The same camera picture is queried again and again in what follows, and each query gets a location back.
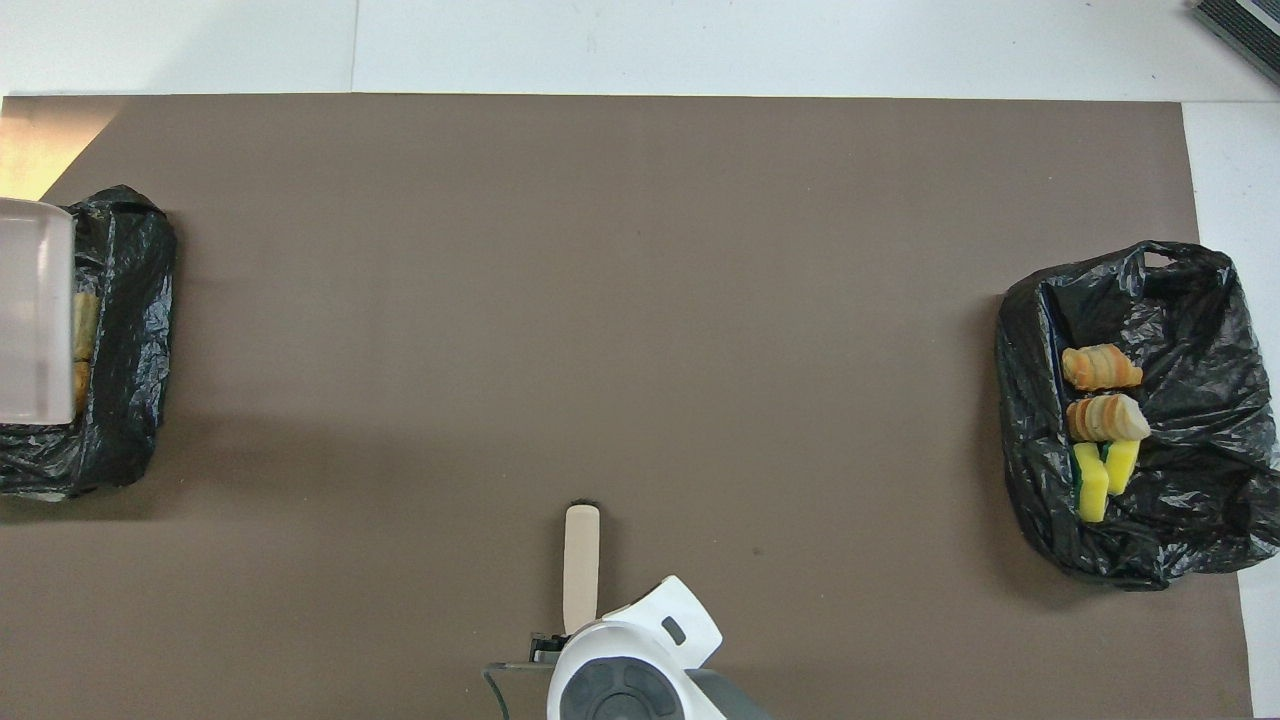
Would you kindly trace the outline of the yellow sponge with green backing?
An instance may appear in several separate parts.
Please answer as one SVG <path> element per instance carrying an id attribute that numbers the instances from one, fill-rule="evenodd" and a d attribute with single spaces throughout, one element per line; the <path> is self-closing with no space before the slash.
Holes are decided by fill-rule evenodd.
<path id="1" fill-rule="evenodd" d="M 1110 475 L 1100 455 L 1100 446 L 1075 443 L 1071 455 L 1078 474 L 1076 515 L 1083 523 L 1102 521 L 1108 505 Z"/>

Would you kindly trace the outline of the beige hand brush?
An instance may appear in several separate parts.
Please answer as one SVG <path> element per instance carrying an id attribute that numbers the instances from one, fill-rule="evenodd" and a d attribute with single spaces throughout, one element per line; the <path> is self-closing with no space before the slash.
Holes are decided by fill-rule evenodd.
<path id="1" fill-rule="evenodd" d="M 599 618 L 602 514 L 596 503 L 576 498 L 564 511 L 562 621 L 572 635 Z"/>

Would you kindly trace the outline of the black bag over cardboard box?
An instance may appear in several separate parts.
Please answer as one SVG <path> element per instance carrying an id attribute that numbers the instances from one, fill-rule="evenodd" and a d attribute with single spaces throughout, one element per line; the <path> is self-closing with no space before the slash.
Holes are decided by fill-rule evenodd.
<path id="1" fill-rule="evenodd" d="M 87 406 L 60 425 L 0 424 L 0 496 L 58 502 L 137 482 L 170 375 L 177 232 L 125 184 L 68 209 L 74 291 L 100 297 Z"/>

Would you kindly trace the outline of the beige plastic dustpan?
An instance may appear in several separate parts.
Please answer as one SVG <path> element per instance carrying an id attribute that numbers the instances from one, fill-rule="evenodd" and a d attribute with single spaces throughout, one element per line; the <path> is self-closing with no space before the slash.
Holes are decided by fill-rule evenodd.
<path id="1" fill-rule="evenodd" d="M 60 208 L 0 197 L 0 424 L 74 416 L 74 237 Z"/>

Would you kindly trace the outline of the dark ribbed panel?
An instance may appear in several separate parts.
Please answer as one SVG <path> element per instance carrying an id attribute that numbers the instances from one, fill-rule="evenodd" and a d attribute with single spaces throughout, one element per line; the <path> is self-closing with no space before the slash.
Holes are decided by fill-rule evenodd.
<path id="1" fill-rule="evenodd" d="M 1190 13 L 1280 86 L 1280 0 L 1190 0 Z"/>

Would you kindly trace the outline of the brown table mat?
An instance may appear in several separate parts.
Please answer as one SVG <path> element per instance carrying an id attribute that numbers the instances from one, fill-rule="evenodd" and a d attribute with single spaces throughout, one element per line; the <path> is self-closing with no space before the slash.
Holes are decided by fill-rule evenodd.
<path id="1" fill-rule="evenodd" d="M 777 717 L 1252 714 L 1236 579 L 1065 577 L 1004 487 L 995 320 L 1194 242 L 1172 102 L 13 97 L 46 191 L 179 236 L 145 478 L 0 500 L 0 720 L 497 720 L 561 623 L 675 574 Z"/>

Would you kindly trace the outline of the crumpled black bag bin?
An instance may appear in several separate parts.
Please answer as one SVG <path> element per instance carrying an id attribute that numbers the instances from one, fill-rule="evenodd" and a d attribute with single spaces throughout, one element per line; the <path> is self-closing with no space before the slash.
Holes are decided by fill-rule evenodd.
<path id="1" fill-rule="evenodd" d="M 1144 378 L 1082 392 L 1065 348 L 1116 345 Z M 995 329 L 1004 479 L 1030 546 L 1064 573 L 1162 591 L 1280 553 L 1280 434 L 1236 268 L 1194 243 L 1148 241 L 1037 272 L 1004 295 Z M 1076 515 L 1066 410 L 1128 395 L 1149 423 L 1126 491 L 1102 521 Z"/>

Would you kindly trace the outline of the yellow sponge piece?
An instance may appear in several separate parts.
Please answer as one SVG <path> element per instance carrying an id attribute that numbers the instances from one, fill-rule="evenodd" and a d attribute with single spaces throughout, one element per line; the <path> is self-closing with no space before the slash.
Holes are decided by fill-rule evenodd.
<path id="1" fill-rule="evenodd" d="M 1139 439 L 1116 439 L 1103 447 L 1103 466 L 1107 473 L 1107 495 L 1123 495 L 1137 468 L 1140 452 Z"/>

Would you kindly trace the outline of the brown bread roll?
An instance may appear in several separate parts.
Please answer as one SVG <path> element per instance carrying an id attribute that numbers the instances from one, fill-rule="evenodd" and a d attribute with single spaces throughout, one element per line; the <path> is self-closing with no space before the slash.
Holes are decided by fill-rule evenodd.
<path id="1" fill-rule="evenodd" d="M 73 297 L 73 361 L 90 363 L 99 334 L 100 297 L 77 292 Z"/>

